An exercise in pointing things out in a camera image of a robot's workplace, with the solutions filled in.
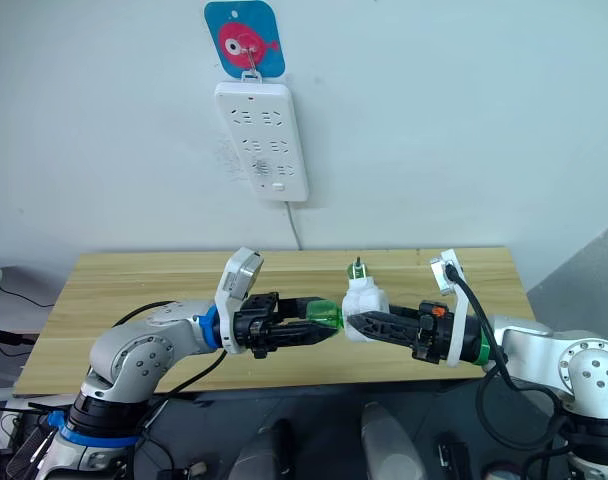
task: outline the blue sticker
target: blue sticker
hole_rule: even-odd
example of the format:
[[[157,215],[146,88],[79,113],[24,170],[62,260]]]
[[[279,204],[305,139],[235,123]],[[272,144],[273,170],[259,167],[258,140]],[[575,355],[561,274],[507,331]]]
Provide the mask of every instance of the blue sticker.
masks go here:
[[[284,73],[275,14],[266,3],[211,2],[204,7],[204,17],[222,67],[231,77],[241,78],[251,69],[251,54],[262,77]]]

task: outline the white wall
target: white wall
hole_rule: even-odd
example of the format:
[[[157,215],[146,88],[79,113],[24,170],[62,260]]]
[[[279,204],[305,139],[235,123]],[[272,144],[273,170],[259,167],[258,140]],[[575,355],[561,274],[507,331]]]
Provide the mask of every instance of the white wall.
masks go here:
[[[204,3],[0,0],[1,266],[294,247],[216,117]],[[507,245],[530,288],[608,226],[608,0],[273,7],[305,248]]]

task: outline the robotic arm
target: robotic arm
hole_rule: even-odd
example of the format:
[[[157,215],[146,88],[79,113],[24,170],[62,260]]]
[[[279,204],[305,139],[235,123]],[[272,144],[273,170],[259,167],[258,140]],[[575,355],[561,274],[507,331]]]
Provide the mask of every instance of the robotic arm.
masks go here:
[[[469,299],[464,301],[463,273],[455,253],[443,252],[431,267],[440,291],[457,295],[455,312],[445,304],[422,302],[417,310],[391,305],[390,313],[364,312],[349,316],[347,322],[371,339],[410,347],[415,359],[447,360],[449,366],[461,360],[489,370],[497,363],[495,343],[510,377],[540,391],[545,387],[559,398],[562,411],[557,415],[564,423],[557,433],[567,441],[573,475],[608,479],[608,340],[591,332],[553,332],[541,323],[495,316],[492,342],[482,325],[483,311],[466,314]]]
[[[314,344],[337,332],[314,321],[281,324],[305,318],[307,305],[318,298],[249,297],[262,263],[258,253],[241,248],[226,264],[214,302],[170,302],[144,320],[105,332],[91,350],[91,368],[68,414],[49,415],[57,431],[41,447],[35,478],[119,476],[157,384],[188,355],[249,348],[265,358],[279,347]]]

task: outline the blue ring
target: blue ring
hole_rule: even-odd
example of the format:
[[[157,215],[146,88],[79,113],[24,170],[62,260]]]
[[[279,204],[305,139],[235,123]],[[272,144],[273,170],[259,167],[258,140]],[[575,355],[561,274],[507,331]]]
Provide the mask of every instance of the blue ring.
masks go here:
[[[66,419],[64,418],[64,412],[55,411],[48,414],[48,424],[51,427],[57,427],[60,431],[60,435],[71,443],[77,445],[83,445],[85,447],[100,447],[100,448],[121,448],[135,445],[138,440],[138,436],[133,437],[117,437],[117,438],[103,438],[103,437],[89,437],[88,435],[82,435],[81,433],[74,432],[66,426]]]
[[[211,305],[206,315],[198,316],[198,322],[202,328],[204,334],[204,340],[206,344],[211,348],[219,348],[217,341],[215,340],[215,333],[213,332],[213,323],[215,322],[215,315],[217,315],[217,306]]]

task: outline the power strip switch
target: power strip switch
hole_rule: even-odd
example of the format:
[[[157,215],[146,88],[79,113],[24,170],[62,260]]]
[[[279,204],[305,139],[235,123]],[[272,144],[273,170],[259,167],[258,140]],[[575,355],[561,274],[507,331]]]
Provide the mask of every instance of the power strip switch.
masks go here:
[[[257,195],[305,201],[308,182],[289,89],[276,83],[222,82],[215,101]]]

